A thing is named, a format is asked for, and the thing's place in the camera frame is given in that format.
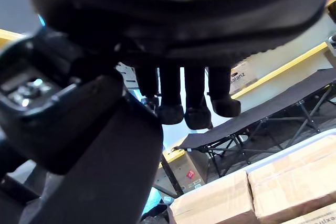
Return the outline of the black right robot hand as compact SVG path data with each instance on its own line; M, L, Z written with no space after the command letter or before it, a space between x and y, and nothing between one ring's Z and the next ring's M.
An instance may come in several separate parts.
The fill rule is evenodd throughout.
M282 46L327 0L32 0L45 26L1 52L1 223L138 223L163 150L118 63L223 73Z

